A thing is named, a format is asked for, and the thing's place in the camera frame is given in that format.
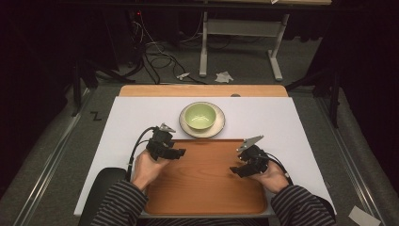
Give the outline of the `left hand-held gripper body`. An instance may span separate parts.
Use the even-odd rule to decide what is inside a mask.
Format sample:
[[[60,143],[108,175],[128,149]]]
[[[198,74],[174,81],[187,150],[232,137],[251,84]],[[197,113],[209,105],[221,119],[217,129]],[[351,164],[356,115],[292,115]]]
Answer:
[[[146,146],[153,160],[157,161],[164,154],[174,154],[170,151],[174,145],[171,142],[172,133],[175,133],[175,130],[164,123],[153,129],[152,137]]]

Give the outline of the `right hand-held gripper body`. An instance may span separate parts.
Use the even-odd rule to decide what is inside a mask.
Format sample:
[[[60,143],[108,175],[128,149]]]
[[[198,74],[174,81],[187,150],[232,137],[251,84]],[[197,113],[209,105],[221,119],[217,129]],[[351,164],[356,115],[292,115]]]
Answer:
[[[245,165],[250,165],[252,170],[263,173],[268,168],[269,157],[261,150],[256,142],[260,141],[263,136],[256,136],[245,138],[243,143],[236,149],[238,158],[245,162]]]

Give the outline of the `person's right hand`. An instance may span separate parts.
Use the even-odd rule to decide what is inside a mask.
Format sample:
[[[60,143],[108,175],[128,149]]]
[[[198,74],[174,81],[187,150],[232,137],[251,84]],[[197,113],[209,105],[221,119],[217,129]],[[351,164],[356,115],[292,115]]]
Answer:
[[[250,179],[258,181],[264,188],[273,194],[279,193],[289,185],[283,170],[274,162],[269,162],[264,173],[257,173],[250,176]]]

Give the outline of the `person's left hand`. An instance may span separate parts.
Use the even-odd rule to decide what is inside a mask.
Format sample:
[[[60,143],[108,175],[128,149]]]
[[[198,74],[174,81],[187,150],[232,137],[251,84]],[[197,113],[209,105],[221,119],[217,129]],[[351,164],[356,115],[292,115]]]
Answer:
[[[170,161],[164,158],[154,160],[147,150],[143,151],[136,159],[131,183],[139,190],[144,191],[169,163]]]

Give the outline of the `cream round plate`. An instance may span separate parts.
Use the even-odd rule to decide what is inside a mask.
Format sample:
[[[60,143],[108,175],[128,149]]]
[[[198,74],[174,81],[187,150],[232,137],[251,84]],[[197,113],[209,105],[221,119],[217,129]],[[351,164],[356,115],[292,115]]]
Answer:
[[[182,129],[192,137],[199,137],[199,138],[208,138],[213,137],[219,134],[224,126],[225,126],[225,114],[223,111],[217,106],[209,102],[196,102],[196,103],[206,103],[212,106],[216,113],[215,123],[208,129],[197,130],[190,128],[184,121],[184,112],[187,109],[188,105],[182,110],[180,117],[179,117],[179,124],[181,125]]]

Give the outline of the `brown wooden tray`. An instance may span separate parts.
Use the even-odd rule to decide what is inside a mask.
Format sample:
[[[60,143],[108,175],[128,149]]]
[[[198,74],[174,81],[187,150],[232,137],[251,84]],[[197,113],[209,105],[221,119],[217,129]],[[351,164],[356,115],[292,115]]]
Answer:
[[[147,187],[152,216],[258,215],[267,208],[263,187],[231,171],[240,167],[240,139],[177,139],[185,154]]]

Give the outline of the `green ceramic bowl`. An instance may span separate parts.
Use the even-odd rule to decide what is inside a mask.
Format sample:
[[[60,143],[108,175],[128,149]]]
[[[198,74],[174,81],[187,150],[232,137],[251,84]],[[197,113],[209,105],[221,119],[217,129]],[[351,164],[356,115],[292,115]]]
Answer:
[[[206,103],[194,103],[189,105],[184,112],[185,123],[193,129],[203,130],[210,128],[216,119],[216,113],[212,106]]]

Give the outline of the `white table mat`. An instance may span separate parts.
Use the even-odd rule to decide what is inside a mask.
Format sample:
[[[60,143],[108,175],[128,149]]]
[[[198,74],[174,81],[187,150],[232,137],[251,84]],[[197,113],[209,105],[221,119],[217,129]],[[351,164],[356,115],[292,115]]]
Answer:
[[[290,97],[118,97],[111,108],[97,152],[74,213],[82,214],[97,174],[104,168],[128,166],[142,132],[165,123],[177,139],[189,139],[179,124],[182,110],[195,102],[217,105],[225,125],[216,137],[249,138],[259,135],[257,145],[273,154],[288,170],[295,184],[330,201],[323,176]]]

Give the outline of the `crumpled white paper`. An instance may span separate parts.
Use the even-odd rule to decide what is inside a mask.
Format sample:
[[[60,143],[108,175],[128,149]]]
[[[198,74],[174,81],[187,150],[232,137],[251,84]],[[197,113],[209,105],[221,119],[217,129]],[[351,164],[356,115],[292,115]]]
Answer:
[[[218,83],[230,83],[231,81],[233,81],[233,78],[228,72],[223,72],[216,75],[215,81]]]

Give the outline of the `black metal stand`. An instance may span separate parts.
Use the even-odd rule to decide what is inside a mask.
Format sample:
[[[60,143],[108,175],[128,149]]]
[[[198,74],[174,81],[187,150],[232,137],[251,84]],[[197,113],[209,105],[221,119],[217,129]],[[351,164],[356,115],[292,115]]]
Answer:
[[[328,116],[332,125],[337,128],[337,113],[339,106],[340,75],[334,69],[326,68],[317,73],[306,75],[301,79],[285,86],[287,91],[291,91],[301,86],[313,83],[312,95],[314,97],[329,97]]]
[[[95,75],[97,71],[100,71],[101,73],[104,73],[122,83],[134,84],[136,82],[135,80],[123,77],[122,75],[119,75],[92,60],[76,60],[72,67],[72,90],[74,103],[74,110],[72,112],[73,117],[76,117],[83,107],[81,81],[84,81],[85,85],[89,89],[96,89],[98,87],[98,81]]]

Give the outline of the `flat white paper sheet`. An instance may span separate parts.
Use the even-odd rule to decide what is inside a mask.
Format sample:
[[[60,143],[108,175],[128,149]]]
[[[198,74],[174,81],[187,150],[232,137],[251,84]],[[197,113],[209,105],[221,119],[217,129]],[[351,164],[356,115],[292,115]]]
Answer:
[[[351,210],[349,217],[356,222],[359,226],[379,226],[381,221],[354,206]]]

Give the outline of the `metal floor rail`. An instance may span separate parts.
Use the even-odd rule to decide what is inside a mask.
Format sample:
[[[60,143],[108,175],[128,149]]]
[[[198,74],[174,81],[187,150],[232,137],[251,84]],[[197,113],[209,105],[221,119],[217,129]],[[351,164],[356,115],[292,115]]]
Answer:
[[[79,122],[81,113],[80,109],[87,103],[88,98],[92,95],[93,89],[86,88],[81,93],[82,104],[81,106],[74,106],[71,114],[68,115],[67,123],[62,127],[62,132],[56,140],[56,146],[49,153],[43,164],[40,175],[37,177],[34,186],[29,192],[29,196],[24,202],[24,206],[15,218],[12,226],[27,226],[32,218],[40,200],[45,193],[48,185],[50,184],[56,168],[65,153],[65,146],[71,136],[73,128]]]
[[[323,98],[316,98],[316,103],[323,112],[324,118],[326,119],[327,124],[339,146],[340,157],[343,160],[344,168],[348,173],[357,196],[359,197],[362,210],[372,219],[378,219],[380,221],[379,226],[385,226],[385,220],[381,216],[381,213],[375,204],[375,199],[372,196],[371,190],[362,178],[359,168],[356,165],[352,154],[349,152],[349,148],[344,142],[342,133],[339,128],[335,127],[331,122],[327,101]]]

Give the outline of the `white metal desk frame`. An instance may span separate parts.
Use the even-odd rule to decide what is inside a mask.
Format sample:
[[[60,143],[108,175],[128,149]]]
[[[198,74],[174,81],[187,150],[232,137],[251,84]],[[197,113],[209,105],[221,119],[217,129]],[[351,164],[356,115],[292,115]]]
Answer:
[[[209,19],[208,13],[202,13],[202,43],[199,59],[199,76],[207,76],[208,51],[207,40],[209,35],[228,35],[228,36],[247,36],[274,38],[275,45],[273,49],[267,51],[274,78],[282,81],[277,54],[290,15],[284,14],[278,22],[262,22],[249,20],[228,20],[228,19]]]

